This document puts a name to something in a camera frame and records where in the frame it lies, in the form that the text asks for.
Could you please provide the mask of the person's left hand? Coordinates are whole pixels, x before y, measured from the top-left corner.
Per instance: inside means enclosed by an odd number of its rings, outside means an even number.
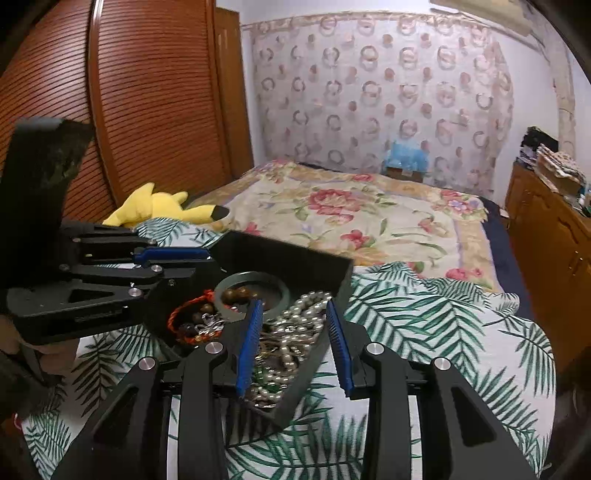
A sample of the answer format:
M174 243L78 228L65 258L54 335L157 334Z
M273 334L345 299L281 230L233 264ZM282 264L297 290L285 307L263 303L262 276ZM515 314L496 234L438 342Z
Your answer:
M31 367L34 373L65 376L73 368L79 339L47 345L31 345L18 333L11 319L1 316L1 380L14 380Z

